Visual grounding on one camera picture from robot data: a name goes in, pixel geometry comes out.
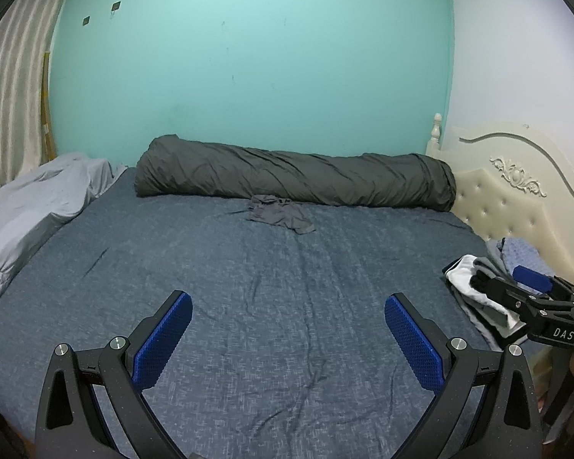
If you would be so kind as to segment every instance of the blue cloth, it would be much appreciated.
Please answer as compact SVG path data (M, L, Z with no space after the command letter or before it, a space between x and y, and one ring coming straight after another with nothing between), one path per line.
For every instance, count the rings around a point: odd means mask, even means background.
M518 265L522 265L546 276L554 276L553 270L544 262L540 254L525 238L504 238L497 242L497 249L508 272L512 275ZM519 287L530 293L539 295L540 292L518 283Z

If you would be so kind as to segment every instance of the cream upholstered headboard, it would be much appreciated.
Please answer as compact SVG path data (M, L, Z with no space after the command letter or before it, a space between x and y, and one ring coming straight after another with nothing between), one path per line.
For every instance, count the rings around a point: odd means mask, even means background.
M574 169L554 143L528 125L495 122L454 128L458 140L445 149L440 125L437 114L426 154L455 175L451 211L484 240L527 239L574 283Z

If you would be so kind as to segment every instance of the blue gripper pad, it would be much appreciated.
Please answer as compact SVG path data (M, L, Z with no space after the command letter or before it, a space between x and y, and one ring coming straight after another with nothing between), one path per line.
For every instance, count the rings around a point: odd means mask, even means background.
M419 384L438 395L444 387L442 359L395 296L385 302L385 322Z
M527 285L540 293L548 293L552 290L553 284L548 276L540 274L522 265L518 265L512 271L512 277L518 283Z
M179 340L191 321L193 304L183 292L157 324L134 357L132 383L138 392L157 383Z

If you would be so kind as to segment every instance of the turquoise wall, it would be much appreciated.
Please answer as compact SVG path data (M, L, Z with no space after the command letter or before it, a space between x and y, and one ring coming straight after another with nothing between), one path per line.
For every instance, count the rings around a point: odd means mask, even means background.
M116 1L62 8L49 91L60 153L135 164L166 133L421 152L445 110L450 0L120 0L111 15Z

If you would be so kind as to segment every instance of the mattress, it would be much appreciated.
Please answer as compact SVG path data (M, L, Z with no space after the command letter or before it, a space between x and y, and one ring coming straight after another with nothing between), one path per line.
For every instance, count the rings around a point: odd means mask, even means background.
M247 221L242 199L138 198L134 177L55 233L0 299L0 412L26 438L55 345L128 335L173 290L191 295L193 320L144 396L184 454L209 459L391 457L433 398L384 323L392 293L487 348L442 279L454 258L485 254L451 213L310 204L317 231L297 235Z

